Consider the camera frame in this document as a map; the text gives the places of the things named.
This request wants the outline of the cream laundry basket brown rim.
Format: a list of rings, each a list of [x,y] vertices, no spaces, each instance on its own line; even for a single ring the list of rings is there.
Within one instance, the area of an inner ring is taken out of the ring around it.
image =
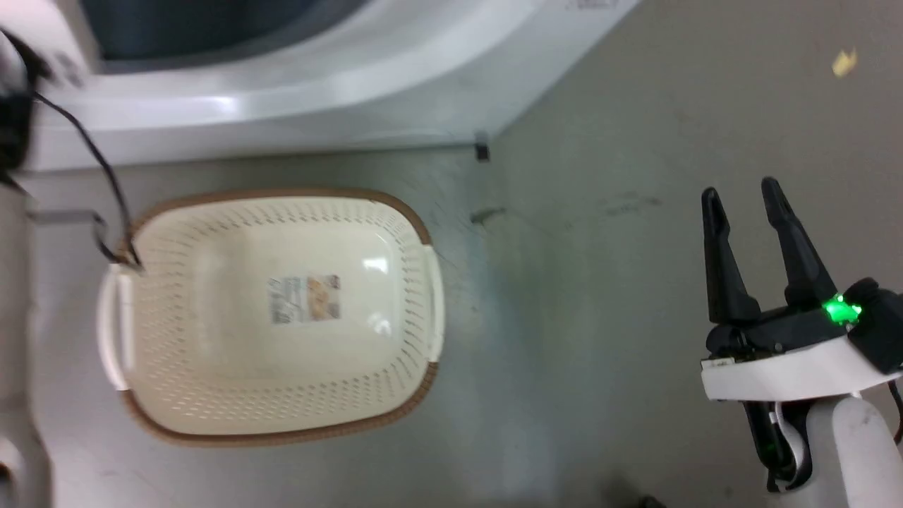
[[[104,374],[181,446],[326,440],[406,417],[438,373],[439,256],[403,200],[366,189],[200,194],[156,205],[97,300]],[[269,320],[267,281],[341,277],[341,318]]]

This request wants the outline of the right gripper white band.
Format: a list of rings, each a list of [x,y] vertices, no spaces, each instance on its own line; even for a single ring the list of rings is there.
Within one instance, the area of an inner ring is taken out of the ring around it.
[[[852,340],[851,332],[866,322],[864,308],[836,295],[832,277],[778,180],[765,177],[760,187],[765,214],[780,242],[787,277],[784,299],[790,308],[813,309],[780,308],[761,316],[729,243],[731,224],[719,193],[706,188],[703,250],[709,321],[716,325],[706,338],[709,357],[701,361],[706,396],[712,401],[806,401],[903,378],[903,366],[881,372],[878,362]]]

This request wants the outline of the printed paper label sticker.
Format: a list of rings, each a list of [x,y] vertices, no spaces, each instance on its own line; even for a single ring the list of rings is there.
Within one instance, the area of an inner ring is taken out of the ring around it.
[[[275,277],[267,281],[267,295],[273,325],[341,318],[341,277],[336,274]]]

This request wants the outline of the white washing machine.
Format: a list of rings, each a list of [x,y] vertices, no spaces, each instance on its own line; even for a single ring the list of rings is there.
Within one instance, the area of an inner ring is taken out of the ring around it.
[[[0,0],[41,93],[115,165],[486,143],[642,0],[319,0],[261,37],[115,62],[84,0]]]

